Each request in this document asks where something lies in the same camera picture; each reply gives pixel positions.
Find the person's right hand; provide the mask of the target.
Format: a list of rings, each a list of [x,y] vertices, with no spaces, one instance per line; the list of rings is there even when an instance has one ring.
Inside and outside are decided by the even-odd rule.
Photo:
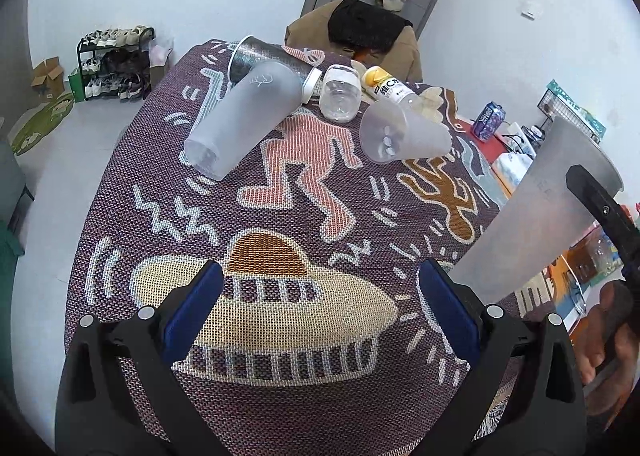
[[[587,315],[587,326],[576,337],[574,352],[582,384],[591,386],[586,398],[586,414],[589,428],[602,431],[617,411],[625,404],[636,381],[639,360],[639,338],[628,324],[613,328],[613,319],[620,309],[622,299],[616,294],[624,288],[622,281],[606,283],[600,290],[600,301]],[[606,347],[612,341],[617,368],[593,386],[598,372],[603,372],[608,353]]]

